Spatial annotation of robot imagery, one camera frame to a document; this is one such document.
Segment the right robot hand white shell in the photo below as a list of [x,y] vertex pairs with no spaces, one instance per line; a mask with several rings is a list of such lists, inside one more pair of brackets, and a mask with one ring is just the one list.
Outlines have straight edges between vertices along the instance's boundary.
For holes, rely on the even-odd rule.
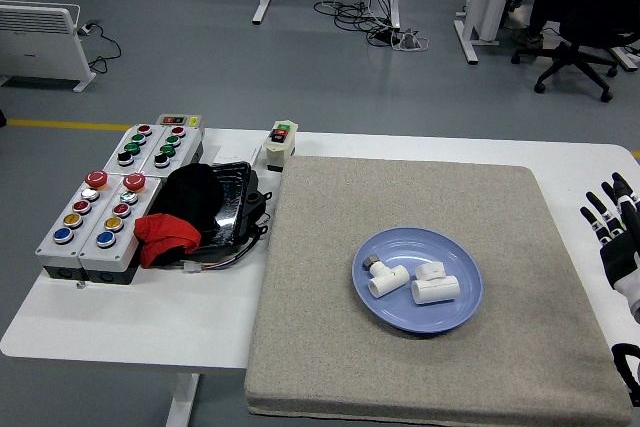
[[600,219],[585,206],[580,212],[601,245],[600,257],[609,285],[626,298],[632,317],[639,322],[639,196],[618,172],[612,174],[612,183],[603,182],[601,187],[618,216],[591,191],[586,198]]

